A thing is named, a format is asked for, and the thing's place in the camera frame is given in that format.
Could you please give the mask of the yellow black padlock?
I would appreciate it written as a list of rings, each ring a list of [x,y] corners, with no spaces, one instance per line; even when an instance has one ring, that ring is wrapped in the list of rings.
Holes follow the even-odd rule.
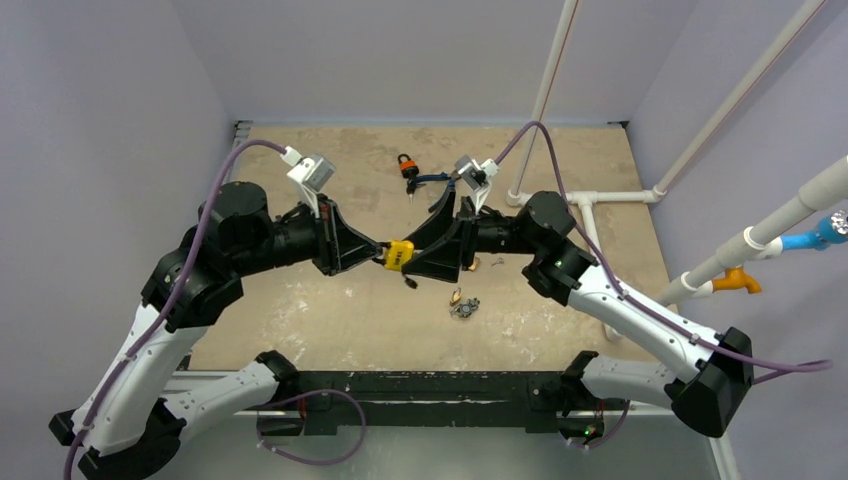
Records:
[[[404,280],[404,284],[411,289],[417,289],[418,283],[402,272],[403,266],[408,263],[415,254],[414,244],[409,240],[390,240],[379,244],[382,254],[373,258],[372,261],[383,266],[386,270],[398,272]]]

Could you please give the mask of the orange black padlock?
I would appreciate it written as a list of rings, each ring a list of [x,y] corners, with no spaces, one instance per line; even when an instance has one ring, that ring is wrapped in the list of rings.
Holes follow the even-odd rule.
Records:
[[[397,156],[397,163],[402,177],[407,181],[414,181],[420,173],[417,163],[405,153]]]

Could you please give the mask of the long shackle brass padlock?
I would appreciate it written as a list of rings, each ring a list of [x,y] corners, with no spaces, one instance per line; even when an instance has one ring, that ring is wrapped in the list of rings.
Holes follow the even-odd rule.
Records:
[[[449,301],[449,305],[450,305],[450,306],[455,306],[455,305],[457,305],[457,304],[460,302],[460,300],[461,300],[461,299],[462,299],[462,289],[461,289],[461,288],[457,288],[457,289],[456,289],[456,290],[454,290],[454,291],[453,291],[453,293],[451,294],[450,301]]]

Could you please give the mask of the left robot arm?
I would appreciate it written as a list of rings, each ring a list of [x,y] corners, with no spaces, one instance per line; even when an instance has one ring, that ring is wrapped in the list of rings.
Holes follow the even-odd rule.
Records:
[[[96,390],[51,419],[51,432],[69,450],[66,472],[146,479],[217,421],[252,407],[292,405],[303,391],[300,374],[274,350],[196,390],[168,395],[164,389],[196,342],[243,296],[245,277],[299,262],[334,276],[381,251],[324,195],[316,210],[299,204],[274,217],[257,184],[215,188],[198,224],[147,280],[130,332]]]

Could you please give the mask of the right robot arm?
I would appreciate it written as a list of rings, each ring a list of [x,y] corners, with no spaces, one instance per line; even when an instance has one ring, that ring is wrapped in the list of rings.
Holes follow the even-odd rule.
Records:
[[[723,436],[753,384],[753,367],[743,360],[752,352],[750,337],[700,326],[616,279],[598,256],[569,239],[576,225],[557,192],[535,193],[515,216],[489,207],[476,214],[463,199],[400,271],[455,283],[477,252],[531,255],[521,273],[536,293],[612,327],[654,358],[580,352],[561,376],[568,404],[635,400],[671,410],[699,434]]]

